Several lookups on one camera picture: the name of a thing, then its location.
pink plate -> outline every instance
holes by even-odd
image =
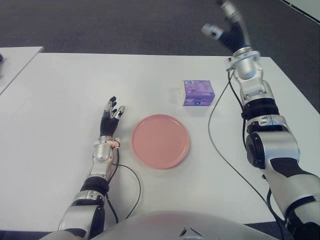
[[[168,169],[186,156],[189,134],[177,119],[157,114],[143,119],[132,134],[132,147],[137,157],[156,169]]]

purple box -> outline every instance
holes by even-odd
[[[208,80],[183,81],[183,106],[210,106],[215,93]]]

white tabletop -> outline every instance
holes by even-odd
[[[0,47],[3,57],[0,62],[0,95],[42,49],[42,46]]]
[[[57,229],[91,167],[101,114],[113,95],[126,106],[115,133],[121,141],[120,161],[133,168],[142,182],[135,215],[184,210],[239,223],[274,221],[259,196],[212,147],[207,129],[212,106],[180,104],[183,80],[210,80],[216,103],[227,83],[225,58],[37,54],[0,96],[0,189],[5,193],[1,197],[0,228]],[[280,112],[287,116],[300,143],[301,166],[319,174],[316,160],[320,154],[315,147],[320,143],[318,113],[270,58],[263,57],[261,64]],[[212,134],[223,154],[266,195],[268,185],[261,179],[261,172],[249,165],[242,149],[242,119],[237,104],[230,93],[222,97],[212,119]],[[189,152],[176,167],[153,169],[134,156],[132,132],[140,120],[152,114],[177,118],[190,134]],[[135,177],[120,167],[109,191],[120,220],[129,213],[137,196]],[[112,213],[105,208],[108,224],[112,225]]]

gray carpet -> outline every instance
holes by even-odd
[[[253,47],[273,58],[319,112],[320,26],[280,0],[233,2],[246,20]],[[0,0],[0,6],[0,47],[44,46],[48,53],[231,54],[200,32],[206,22],[228,27],[215,0]],[[280,236],[275,223],[250,226]],[[24,233],[0,232],[0,240],[2,235],[4,240],[38,236],[19,234]]]

black cable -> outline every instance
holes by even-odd
[[[230,76],[230,72],[228,71],[228,82],[229,82],[230,88],[231,88],[231,90],[232,90],[232,92],[233,92],[236,100],[238,101],[238,103],[239,103],[239,105],[240,105],[241,110],[244,110],[244,107],[242,106],[242,103],[241,103],[238,95],[236,94],[236,92],[235,92],[235,90],[234,90],[234,87],[233,87],[232,84],[231,84],[231,79],[232,79],[234,73],[235,73],[235,70],[233,70],[232,75]]]
[[[284,238],[284,232],[283,232],[282,226],[285,225],[285,222],[273,210],[273,208],[271,206],[271,202],[270,202],[270,197],[271,197],[271,189],[269,188],[268,194],[266,195],[266,205],[268,206],[269,211],[271,212],[271,214],[275,218],[275,221],[280,229],[281,239],[284,240],[285,238]]]
[[[241,103],[238,95],[236,94],[236,91],[234,90],[234,87],[231,84],[231,78],[234,75],[234,73],[235,73],[235,71],[233,70],[232,75],[230,76],[230,72],[228,71],[228,82],[229,82],[230,88],[231,88],[236,100],[238,101],[238,103],[240,105],[241,110],[244,111],[244,107],[242,106],[242,103]],[[247,149],[246,140],[245,140],[245,131],[246,131],[246,119],[243,119],[243,124],[242,124],[242,142],[243,142],[244,148]]]
[[[108,197],[108,194],[105,195],[105,199],[106,199],[106,201],[107,201],[107,203],[108,203],[108,205],[109,205],[109,207],[110,207],[110,209],[111,209],[111,211],[112,211],[112,213],[113,213],[113,215],[114,215],[115,223],[116,223],[116,224],[119,223],[118,215],[117,215],[117,213],[116,213],[116,210],[114,209],[114,207],[112,206],[112,204],[111,204],[111,202],[110,202],[110,199],[109,199],[109,197]]]
[[[245,139],[245,131],[246,131],[246,120],[243,119],[243,124],[242,124],[242,143],[243,143],[244,149],[247,150],[246,139]]]
[[[114,169],[114,171],[113,171],[113,173],[112,173],[112,175],[111,175],[111,177],[110,177],[110,179],[109,179],[108,184],[110,184],[111,179],[112,179],[112,178],[114,177],[114,175],[116,174],[116,171],[117,171],[118,166],[119,166],[119,161],[120,161],[119,148],[116,149],[116,155],[117,155],[117,162],[116,162],[116,164],[114,164],[114,165],[116,165],[116,167],[115,167],[115,169]],[[111,211],[112,211],[112,213],[113,213],[113,215],[114,215],[115,223],[116,223],[116,224],[119,223],[119,219],[118,219],[117,212],[116,212],[116,210],[114,209],[114,207],[112,206],[108,194],[105,196],[105,199],[106,199],[106,201],[107,201],[107,203],[108,203],[108,205],[109,205],[109,207],[110,207],[110,209],[111,209]]]
[[[228,74],[228,79],[229,79],[229,78],[232,78],[233,74],[234,74],[234,71],[233,71],[233,73],[232,73],[231,76],[230,76],[230,74]],[[228,85],[229,85],[229,82],[228,82],[227,85],[224,87],[224,89],[223,89],[220,97],[219,97],[218,100],[216,101],[216,104],[215,104],[215,106],[213,107],[213,109],[212,109],[212,111],[211,111],[211,114],[210,114],[210,116],[209,116],[209,121],[208,121],[208,133],[209,133],[209,138],[210,138],[210,141],[211,141],[213,147],[215,148],[215,150],[217,151],[217,153],[220,155],[220,157],[256,192],[256,194],[258,194],[258,196],[262,199],[262,201],[263,201],[265,204],[267,204],[265,198],[260,194],[260,192],[258,192],[258,190],[257,190],[244,176],[242,176],[241,173],[238,172],[238,171],[231,165],[231,163],[228,162],[228,160],[221,154],[221,152],[220,152],[219,149],[217,148],[217,146],[216,146],[216,144],[215,144],[215,142],[214,142],[214,140],[213,140],[213,138],[212,138],[211,132],[210,132],[210,122],[211,122],[212,116],[213,116],[213,114],[214,114],[214,112],[215,112],[216,107],[218,106],[218,103],[220,102],[221,97],[223,96],[224,92],[226,91]]]
[[[140,182],[140,179],[138,177],[138,175],[135,173],[135,171],[133,171],[130,167],[126,166],[126,165],[123,165],[123,164],[119,164],[119,166],[121,167],[125,167],[127,169],[129,169],[136,177],[136,179],[138,180],[138,183],[139,183],[139,196],[138,196],[138,199],[136,200],[135,202],[135,205],[133,206],[133,208],[131,209],[131,211],[129,212],[128,216],[126,216],[125,219],[129,218],[130,215],[132,214],[132,212],[135,210],[136,206],[138,205],[139,201],[140,201],[140,196],[141,196],[141,182]]]
[[[136,177],[136,179],[138,180],[138,183],[139,183],[139,196],[138,196],[138,199],[137,199],[137,201],[135,202],[133,208],[131,209],[131,211],[129,212],[129,214],[126,216],[125,219],[127,219],[127,218],[130,217],[130,215],[131,215],[132,212],[135,210],[135,208],[137,207],[137,205],[138,205],[138,203],[139,203],[139,201],[140,201],[140,197],[141,197],[141,182],[140,182],[140,179],[139,179],[138,175],[135,173],[135,171],[133,171],[130,167],[128,167],[128,166],[126,166],[126,165],[119,164],[120,154],[119,154],[119,149],[118,149],[118,148],[117,148],[117,150],[116,150],[116,154],[117,154],[117,162],[116,162],[116,164],[113,163],[113,165],[115,165],[116,167],[115,167],[115,170],[114,170],[114,172],[112,173],[112,175],[111,175],[108,183],[110,184],[110,182],[111,182],[112,178],[114,177],[114,175],[116,174],[117,169],[118,169],[119,166],[125,167],[125,168],[129,169],[129,170],[135,175],[135,177]],[[114,209],[114,207],[112,206],[112,204],[111,204],[111,202],[110,202],[110,199],[109,199],[109,197],[108,197],[108,194],[105,196],[105,198],[106,198],[106,201],[107,201],[107,203],[108,203],[108,205],[109,205],[109,207],[110,207],[110,209],[111,209],[111,211],[112,211],[112,213],[113,213],[113,215],[114,215],[115,222],[118,223],[118,222],[119,222],[118,215],[117,215],[117,213],[116,213],[116,210]]]

